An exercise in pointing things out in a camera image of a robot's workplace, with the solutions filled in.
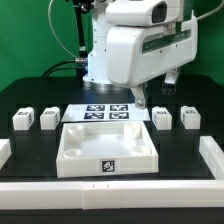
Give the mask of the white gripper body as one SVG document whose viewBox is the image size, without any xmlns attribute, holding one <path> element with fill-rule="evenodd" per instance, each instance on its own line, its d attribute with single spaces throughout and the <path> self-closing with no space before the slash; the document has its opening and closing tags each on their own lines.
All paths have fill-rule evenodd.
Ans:
<svg viewBox="0 0 224 224">
<path fill-rule="evenodd" d="M 194 60 L 197 19 L 179 25 L 167 35 L 165 25 L 149 28 L 112 27 L 107 35 L 106 70 L 117 86 L 132 88 Z"/>
</svg>

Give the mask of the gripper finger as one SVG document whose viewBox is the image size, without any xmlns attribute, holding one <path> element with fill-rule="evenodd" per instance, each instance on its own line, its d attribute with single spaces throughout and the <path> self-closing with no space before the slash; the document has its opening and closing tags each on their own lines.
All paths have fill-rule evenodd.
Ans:
<svg viewBox="0 0 224 224">
<path fill-rule="evenodd" d="M 176 92 L 176 85 L 179 78 L 179 69 L 175 68 L 168 71 L 165 75 L 164 82 L 162 83 L 162 93 L 171 96 Z"/>
<path fill-rule="evenodd" d="M 147 100 L 145 95 L 145 87 L 143 84 L 137 85 L 131 89 L 135 98 L 135 106 L 138 109 L 145 109 Z"/>
</svg>

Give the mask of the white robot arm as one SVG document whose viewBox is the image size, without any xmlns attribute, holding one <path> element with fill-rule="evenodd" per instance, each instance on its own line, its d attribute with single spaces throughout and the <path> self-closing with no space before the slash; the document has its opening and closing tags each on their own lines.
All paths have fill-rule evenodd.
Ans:
<svg viewBox="0 0 224 224">
<path fill-rule="evenodd" d="M 194 60 L 198 24 L 193 0 L 96 0 L 93 48 L 84 83 L 96 89 L 128 88 L 139 109 L 147 83 L 163 75 L 162 92 L 176 90 L 179 68 Z"/>
</svg>

